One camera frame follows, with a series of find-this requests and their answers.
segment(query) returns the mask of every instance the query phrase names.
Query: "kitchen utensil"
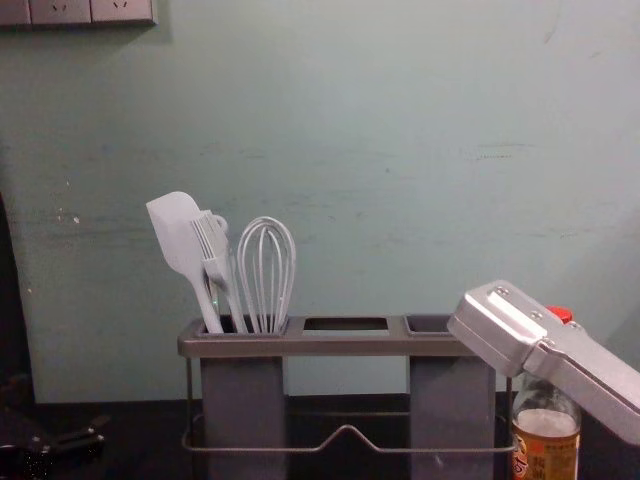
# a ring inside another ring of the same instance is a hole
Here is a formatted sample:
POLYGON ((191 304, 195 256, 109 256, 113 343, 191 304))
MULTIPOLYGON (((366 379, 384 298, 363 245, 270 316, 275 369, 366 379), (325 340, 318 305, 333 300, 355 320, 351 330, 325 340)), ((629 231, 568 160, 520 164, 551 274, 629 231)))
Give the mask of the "kitchen utensil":
POLYGON ((244 315, 240 308, 238 287, 233 274, 233 255, 229 249, 224 218, 213 215, 210 210, 191 221, 200 243, 202 265, 209 280, 225 294, 231 319, 237 333, 247 333, 244 315))
POLYGON ((640 445, 640 373, 578 323, 563 325, 499 280, 468 291, 447 327, 499 373, 526 371, 551 382, 624 441, 640 445))
POLYGON ((242 233, 237 259, 253 331, 280 332, 296 271, 296 246, 291 232, 275 218, 258 217, 242 233), (247 267, 248 259, 251 269, 247 267))
MULTIPOLYGON (((211 210, 205 210, 201 213, 204 213, 204 212, 211 212, 211 210)), ((224 217, 221 217, 220 215, 213 215, 213 217, 215 218, 216 223, 222 228, 222 231, 224 232, 224 238, 226 239, 226 233, 229 231, 229 224, 227 223, 227 220, 224 217)), ((209 296, 211 297, 211 303, 213 303, 216 311, 219 312, 220 304, 218 303, 218 287, 216 286, 215 283, 211 281, 211 278, 207 278, 207 287, 209 289, 209 296)))
POLYGON ((189 223, 201 214, 198 205, 186 193, 172 192, 148 202, 147 210, 166 262, 191 283, 207 330, 222 333, 201 263, 200 244, 189 223))

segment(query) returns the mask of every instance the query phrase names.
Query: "red bottle cap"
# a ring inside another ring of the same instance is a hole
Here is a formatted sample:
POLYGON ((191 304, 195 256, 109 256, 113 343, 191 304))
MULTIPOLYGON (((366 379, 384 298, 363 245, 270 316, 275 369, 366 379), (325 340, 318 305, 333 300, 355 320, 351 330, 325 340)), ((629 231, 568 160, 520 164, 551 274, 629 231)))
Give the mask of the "red bottle cap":
POLYGON ((562 323, 564 323, 565 325, 567 323, 573 322, 573 312, 569 310, 567 307, 550 306, 550 307, 547 307, 547 310, 549 310, 556 317, 558 317, 562 321, 562 323))

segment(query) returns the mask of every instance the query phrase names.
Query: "bottle label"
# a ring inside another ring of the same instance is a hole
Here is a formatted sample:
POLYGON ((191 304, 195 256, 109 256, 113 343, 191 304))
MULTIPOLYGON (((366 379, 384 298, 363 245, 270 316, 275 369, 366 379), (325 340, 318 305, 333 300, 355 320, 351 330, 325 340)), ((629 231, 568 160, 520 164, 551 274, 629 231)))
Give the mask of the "bottle label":
POLYGON ((575 480, 580 432, 568 437, 541 437, 513 425, 518 447, 513 452, 514 480, 575 480))

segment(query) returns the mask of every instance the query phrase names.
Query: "light blue wall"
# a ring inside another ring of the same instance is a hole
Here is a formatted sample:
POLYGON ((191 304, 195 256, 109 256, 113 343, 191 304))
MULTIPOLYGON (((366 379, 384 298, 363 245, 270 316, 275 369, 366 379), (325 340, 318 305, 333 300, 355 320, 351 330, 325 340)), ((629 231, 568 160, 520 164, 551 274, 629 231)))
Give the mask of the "light blue wall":
MULTIPOLYGON (((0 36, 39 401, 182 396, 197 306, 144 208, 172 190, 236 237, 290 226, 292 313, 446 312, 504 277, 640 367, 636 1, 161 5, 149 31, 0 36)), ((394 390, 403 366, 349 374, 394 390)))

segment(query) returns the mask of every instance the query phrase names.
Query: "white spatula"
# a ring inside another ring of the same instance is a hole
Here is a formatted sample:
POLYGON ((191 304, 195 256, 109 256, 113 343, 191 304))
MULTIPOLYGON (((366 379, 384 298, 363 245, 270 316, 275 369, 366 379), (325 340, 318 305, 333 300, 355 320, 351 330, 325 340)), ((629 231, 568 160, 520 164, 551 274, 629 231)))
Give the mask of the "white spatula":
POLYGON ((201 215, 198 205, 186 193, 172 192, 148 202, 147 210, 164 259, 191 283, 207 330, 223 333, 219 313, 205 283, 200 245, 190 224, 201 215))

